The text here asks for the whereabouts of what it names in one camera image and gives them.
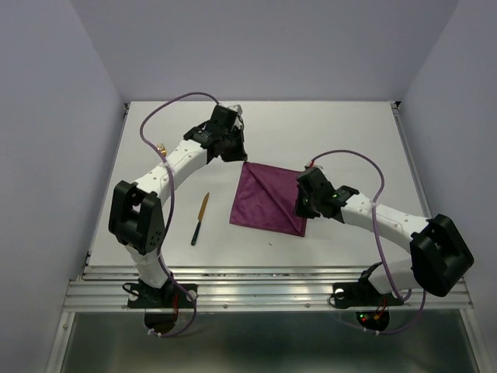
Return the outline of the purple cloth napkin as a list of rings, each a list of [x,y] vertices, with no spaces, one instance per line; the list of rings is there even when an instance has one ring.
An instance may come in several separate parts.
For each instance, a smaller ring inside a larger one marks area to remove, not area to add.
[[[294,213],[298,171],[245,162],[229,222],[246,228],[305,236],[307,219]]]

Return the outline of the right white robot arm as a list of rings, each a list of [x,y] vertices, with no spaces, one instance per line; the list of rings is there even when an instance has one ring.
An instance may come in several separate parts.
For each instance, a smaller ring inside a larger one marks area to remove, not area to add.
[[[372,232],[410,255],[407,260],[382,260],[355,282],[335,283],[332,304],[338,309],[376,305],[386,299],[400,305],[395,290],[421,289],[446,296],[474,264],[474,257],[454,222],[443,214],[419,217],[374,203],[349,187],[335,188],[316,166],[297,177],[294,212],[302,218],[328,218]]]

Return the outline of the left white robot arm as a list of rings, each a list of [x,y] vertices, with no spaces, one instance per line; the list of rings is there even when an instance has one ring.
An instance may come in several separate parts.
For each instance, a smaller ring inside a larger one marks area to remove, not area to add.
[[[177,287],[161,254],[170,226],[163,215],[175,203],[176,189],[213,159],[244,162],[244,124],[240,105],[216,105],[210,119],[191,128],[165,161],[132,183],[120,181],[113,189],[109,232],[125,247],[138,271],[136,301],[152,308],[172,304]]]

